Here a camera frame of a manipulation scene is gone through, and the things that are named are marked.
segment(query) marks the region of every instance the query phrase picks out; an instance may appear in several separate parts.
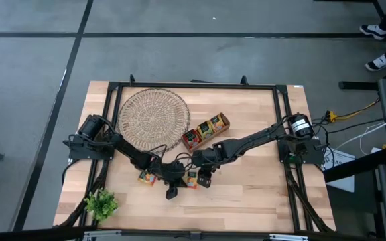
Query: wooden tabletop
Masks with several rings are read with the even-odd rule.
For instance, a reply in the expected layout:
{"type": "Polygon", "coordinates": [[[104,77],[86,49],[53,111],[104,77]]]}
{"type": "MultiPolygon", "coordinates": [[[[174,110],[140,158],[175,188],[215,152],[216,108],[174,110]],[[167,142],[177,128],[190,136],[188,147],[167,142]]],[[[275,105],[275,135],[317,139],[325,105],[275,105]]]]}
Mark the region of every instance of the wooden tabletop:
{"type": "MultiPolygon", "coordinates": [[[[107,86],[108,82],[90,83],[79,125],[89,114],[102,113],[107,86]]],[[[309,116],[302,86],[287,87],[292,112],[309,116]]],[[[143,89],[123,88],[121,106],[129,97],[143,89]]],[[[220,112],[230,120],[230,128],[203,146],[203,149],[227,138],[250,135],[277,122],[273,95],[269,90],[168,90],[181,96],[188,105],[191,114],[190,128],[220,112]]],[[[108,116],[112,115],[114,99],[115,97],[112,99],[108,116]]],[[[280,102],[284,115],[282,96],[280,102]]],[[[165,154],[164,162],[174,160],[178,153],[185,151],[185,146],[180,143],[165,154]]],[[[83,198],[90,163],[90,160],[79,161],[67,171],[54,224],[63,222],[83,198]]],[[[326,224],[335,229],[322,173],[313,165],[303,165],[302,168],[310,203],[326,224]]],[[[157,181],[153,187],[148,186],[137,180],[139,173],[128,158],[116,152],[109,166],[106,188],[115,193],[120,208],[102,222],[100,227],[239,232],[293,231],[287,185],[276,142],[251,149],[235,162],[223,165],[212,176],[210,188],[179,188],[178,196],[171,200],[165,198],[168,187],[162,181],[157,181]]],[[[306,229],[299,201],[298,212],[301,227],[306,229]]],[[[91,223],[90,216],[89,214],[88,224],[91,223]]]]}

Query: green plant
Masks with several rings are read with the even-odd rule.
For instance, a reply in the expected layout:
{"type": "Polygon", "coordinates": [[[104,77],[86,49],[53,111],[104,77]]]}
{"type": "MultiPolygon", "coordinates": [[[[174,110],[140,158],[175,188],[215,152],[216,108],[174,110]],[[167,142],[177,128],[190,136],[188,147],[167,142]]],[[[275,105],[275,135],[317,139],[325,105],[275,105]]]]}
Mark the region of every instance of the green plant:
{"type": "Polygon", "coordinates": [[[114,199],[114,194],[102,188],[99,189],[97,197],[93,193],[89,193],[89,197],[85,201],[87,202],[86,210],[93,212],[93,217],[98,222],[106,220],[119,207],[114,199]]]}

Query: white paper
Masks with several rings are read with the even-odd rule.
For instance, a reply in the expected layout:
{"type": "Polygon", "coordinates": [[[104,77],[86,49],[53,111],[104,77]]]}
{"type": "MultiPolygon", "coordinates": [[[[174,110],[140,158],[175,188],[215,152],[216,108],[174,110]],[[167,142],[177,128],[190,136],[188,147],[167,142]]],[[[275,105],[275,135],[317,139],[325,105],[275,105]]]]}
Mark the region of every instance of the white paper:
{"type": "MultiPolygon", "coordinates": [[[[347,163],[347,162],[355,159],[355,156],[349,155],[348,153],[344,153],[342,151],[336,151],[334,149],[332,149],[332,150],[334,153],[334,159],[335,159],[334,166],[335,167],[340,165],[340,164],[347,163]]],[[[333,167],[333,156],[332,156],[332,153],[330,152],[329,148],[327,148],[326,154],[324,154],[324,156],[325,156],[325,158],[324,158],[325,169],[331,169],[333,167]]],[[[337,181],[331,181],[331,182],[327,183],[327,185],[353,193],[354,192],[354,176],[347,177],[347,178],[337,180],[337,181]]]]}

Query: concrete floor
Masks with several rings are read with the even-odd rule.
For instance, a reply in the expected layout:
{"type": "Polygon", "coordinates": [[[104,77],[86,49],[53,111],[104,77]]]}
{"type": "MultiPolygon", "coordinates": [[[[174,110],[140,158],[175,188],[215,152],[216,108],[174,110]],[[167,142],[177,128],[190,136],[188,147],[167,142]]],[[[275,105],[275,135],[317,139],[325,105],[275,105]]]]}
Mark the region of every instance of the concrete floor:
{"type": "MultiPolygon", "coordinates": [[[[0,0],[0,31],[77,32],[86,2],[0,0]]],[[[378,22],[370,3],[101,0],[94,2],[86,32],[356,33],[360,24],[378,22]]],[[[10,229],[73,43],[72,38],[0,38],[0,152],[5,154],[0,162],[0,232],[10,229]]],[[[385,51],[386,42],[371,39],[83,39],[25,229],[52,225],[68,156],[62,140],[78,126],[91,80],[127,80],[133,74],[148,82],[194,78],[234,83],[246,75],[250,83],[301,84],[312,118],[320,118],[326,110],[348,113],[376,99],[375,92],[343,91],[337,83],[380,79],[386,70],[369,73],[363,65],[385,51]]],[[[381,117],[377,105],[329,130],[381,117]]],[[[337,146],[364,129],[332,135],[330,144],[337,146]]],[[[363,148],[384,143],[385,131],[377,131],[363,140],[363,148]]],[[[363,155],[358,142],[342,151],[363,155]]],[[[365,234],[364,210],[345,205],[361,193],[329,193],[338,229],[365,234]]]]}

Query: woven basket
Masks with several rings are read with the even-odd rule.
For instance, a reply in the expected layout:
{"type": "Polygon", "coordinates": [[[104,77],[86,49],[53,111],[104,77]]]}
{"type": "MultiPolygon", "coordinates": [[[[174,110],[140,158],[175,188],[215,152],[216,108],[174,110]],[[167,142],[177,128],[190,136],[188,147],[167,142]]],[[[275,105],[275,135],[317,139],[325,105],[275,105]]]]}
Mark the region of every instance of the woven basket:
{"type": "Polygon", "coordinates": [[[181,141],[190,125],[187,104],[177,94],[149,88],[134,94],[122,106],[117,128],[123,138],[141,151],[166,144],[167,151],[181,141]]]}

